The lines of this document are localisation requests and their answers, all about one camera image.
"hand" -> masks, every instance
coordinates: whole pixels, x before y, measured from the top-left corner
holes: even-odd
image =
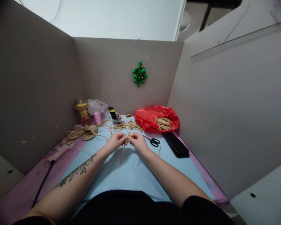
[[[151,152],[151,150],[147,146],[144,136],[140,133],[134,132],[133,134],[129,135],[128,140],[130,144],[133,144],[138,153],[144,154],[146,152]]]
[[[107,151],[111,154],[115,150],[117,150],[120,147],[120,145],[125,143],[126,140],[127,140],[126,134],[124,134],[122,132],[115,133],[110,137],[110,139],[108,140],[108,142],[106,143],[104,148],[106,148]]]

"forearm tattoo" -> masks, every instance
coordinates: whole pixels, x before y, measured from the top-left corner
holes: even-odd
[[[71,180],[74,178],[74,175],[78,174],[80,171],[80,175],[82,175],[83,173],[86,173],[86,166],[88,166],[90,164],[90,162],[92,163],[94,161],[94,157],[97,155],[97,153],[93,154],[88,160],[86,160],[83,164],[81,164],[80,166],[78,166],[76,169],[74,169],[69,175],[67,175],[65,178],[63,178],[61,180],[61,182],[59,182],[55,188],[60,187],[62,188],[62,186],[64,186],[67,183],[67,180],[69,179],[69,182],[71,182]]]

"plastic bag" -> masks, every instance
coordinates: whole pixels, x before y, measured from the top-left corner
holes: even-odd
[[[91,116],[93,116],[94,112],[96,112],[96,111],[99,111],[100,114],[102,114],[102,113],[109,114],[107,104],[105,104],[104,102],[99,101],[98,99],[95,99],[95,100],[88,99],[86,101],[86,103],[88,104],[87,111],[89,112],[89,114]]]
[[[168,131],[158,130],[157,117],[167,117],[172,121],[172,127]],[[149,106],[139,108],[134,114],[135,122],[140,125],[145,132],[166,133],[178,129],[179,118],[172,108],[164,106]]]

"black power cord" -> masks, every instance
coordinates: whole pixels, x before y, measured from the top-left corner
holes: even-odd
[[[48,170],[48,172],[46,173],[46,176],[44,177],[43,182],[42,182],[40,188],[39,188],[38,191],[37,191],[37,195],[35,196],[35,199],[34,199],[34,201],[33,201],[33,204],[32,204],[32,207],[31,207],[31,208],[33,208],[34,205],[35,205],[35,203],[37,202],[38,195],[40,194],[41,189],[42,189],[42,187],[43,187],[43,185],[44,185],[44,183],[45,183],[45,181],[46,181],[46,178],[47,178],[47,176],[48,176],[48,174],[49,174],[49,172],[50,172],[50,170],[51,170],[51,168],[52,168],[52,166],[53,166],[54,163],[55,163],[54,160],[51,161],[51,165],[50,165],[50,167],[49,167],[49,170]]]

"green ornament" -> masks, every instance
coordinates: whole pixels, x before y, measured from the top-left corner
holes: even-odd
[[[142,61],[139,61],[138,66],[134,67],[132,70],[134,83],[140,87],[140,83],[144,84],[145,79],[148,77],[146,74],[146,68],[142,66]]]

